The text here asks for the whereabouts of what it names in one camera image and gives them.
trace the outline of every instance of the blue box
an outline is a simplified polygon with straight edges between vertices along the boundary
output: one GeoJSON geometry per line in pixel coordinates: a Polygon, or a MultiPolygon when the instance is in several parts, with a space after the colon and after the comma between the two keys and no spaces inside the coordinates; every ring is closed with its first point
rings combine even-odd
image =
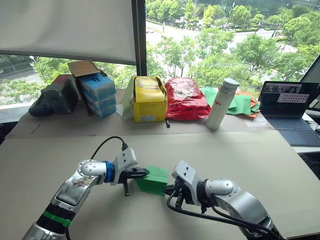
{"type": "Polygon", "coordinates": [[[83,96],[86,99],[86,102],[94,106],[98,110],[103,110],[105,108],[110,107],[111,105],[116,104],[116,97],[114,94],[111,96],[108,96],[100,101],[95,101],[93,98],[90,96],[89,92],[83,91],[83,96]]]}
{"type": "Polygon", "coordinates": [[[106,108],[104,108],[104,109],[102,109],[102,110],[94,107],[94,106],[91,105],[91,103],[89,103],[89,102],[87,103],[87,106],[91,109],[91,111],[92,111],[94,114],[98,115],[98,116],[101,117],[101,118],[105,118],[105,117],[109,116],[110,114],[113,114],[113,113],[117,110],[115,104],[114,104],[114,105],[111,105],[111,106],[109,106],[109,107],[106,107],[106,108]]]}
{"type": "Polygon", "coordinates": [[[80,76],[78,79],[83,92],[89,95],[94,101],[100,101],[112,94],[116,94],[115,82],[100,72],[80,76]]]}

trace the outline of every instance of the laptop screen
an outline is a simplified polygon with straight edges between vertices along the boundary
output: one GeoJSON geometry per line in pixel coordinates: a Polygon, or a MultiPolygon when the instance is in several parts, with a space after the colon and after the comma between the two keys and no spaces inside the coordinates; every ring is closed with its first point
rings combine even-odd
{"type": "Polygon", "coordinates": [[[313,82],[265,81],[259,101],[264,115],[302,117],[318,84],[313,82]]]}

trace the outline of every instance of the yellow box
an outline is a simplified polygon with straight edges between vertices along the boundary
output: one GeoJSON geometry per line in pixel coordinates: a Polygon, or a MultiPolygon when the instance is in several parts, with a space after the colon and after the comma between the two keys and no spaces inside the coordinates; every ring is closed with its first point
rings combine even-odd
{"type": "Polygon", "coordinates": [[[133,76],[133,111],[136,122],[164,121],[167,110],[166,89],[158,77],[133,76]]]}

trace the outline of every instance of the laptop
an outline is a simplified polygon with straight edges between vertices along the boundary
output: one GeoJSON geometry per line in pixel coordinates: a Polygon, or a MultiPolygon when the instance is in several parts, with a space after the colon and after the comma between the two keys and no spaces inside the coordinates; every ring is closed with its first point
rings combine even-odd
{"type": "Polygon", "coordinates": [[[314,99],[318,83],[265,81],[260,111],[291,146],[320,147],[320,137],[302,116],[314,99]]]}

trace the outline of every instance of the window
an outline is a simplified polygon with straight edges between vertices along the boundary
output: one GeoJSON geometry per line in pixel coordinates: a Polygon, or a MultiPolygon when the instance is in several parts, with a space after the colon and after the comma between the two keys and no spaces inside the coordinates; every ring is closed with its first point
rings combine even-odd
{"type": "Polygon", "coordinates": [[[147,69],[199,87],[299,81],[320,53],[318,0],[146,0],[147,69]]]}
{"type": "MultiPolygon", "coordinates": [[[[17,121],[40,96],[40,90],[59,74],[70,74],[69,62],[75,60],[52,57],[0,54],[0,123],[17,121]]],[[[127,87],[136,66],[94,62],[115,82],[118,89],[127,87]]]]}

